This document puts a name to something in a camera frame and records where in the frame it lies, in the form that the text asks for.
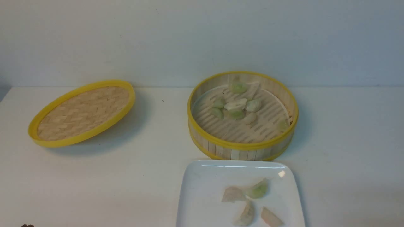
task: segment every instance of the square plate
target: square plate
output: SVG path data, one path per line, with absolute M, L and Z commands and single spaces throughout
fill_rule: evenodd
M 268 193 L 251 199 L 255 219 L 251 227 L 268 226 L 261 219 L 262 206 L 284 223 L 283 227 L 304 227 L 299 192 L 292 171 L 275 162 L 202 160 L 185 170 L 179 198 L 177 227 L 232 227 L 242 213 L 245 202 L 221 202 L 229 186 L 248 188 L 269 179 Z

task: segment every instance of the woven bamboo lid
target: woven bamboo lid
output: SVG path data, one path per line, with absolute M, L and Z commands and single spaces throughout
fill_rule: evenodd
M 103 81 L 73 90 L 46 106 L 32 120 L 29 134 L 45 147 L 88 139 L 119 121 L 135 93 L 125 81 Z

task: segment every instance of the white table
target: white table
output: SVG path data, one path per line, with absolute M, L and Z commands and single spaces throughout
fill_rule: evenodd
M 35 145 L 27 127 L 72 88 L 12 88 L 0 103 L 0 226 L 174 227 L 186 166 L 207 157 L 187 128 L 190 88 L 136 88 L 128 115 L 77 145 Z M 404 88 L 292 88 L 289 166 L 308 227 L 404 223 Z

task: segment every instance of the steamer basket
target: steamer basket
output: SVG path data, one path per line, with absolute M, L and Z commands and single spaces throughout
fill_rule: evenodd
M 226 117 L 221 120 L 209 113 L 219 96 L 230 102 L 254 93 L 253 89 L 231 93 L 228 81 L 235 76 L 250 88 L 259 84 L 254 99 L 261 99 L 262 107 L 256 113 L 258 120 L 251 125 Z M 289 89 L 269 76 L 248 71 L 224 72 L 202 81 L 189 97 L 187 112 L 191 138 L 204 154 L 212 159 L 251 161 L 272 161 L 281 155 L 292 140 L 299 116 Z

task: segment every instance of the white wall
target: white wall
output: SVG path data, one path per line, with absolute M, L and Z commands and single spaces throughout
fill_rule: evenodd
M 0 0 L 0 85 L 403 85 L 403 0 Z

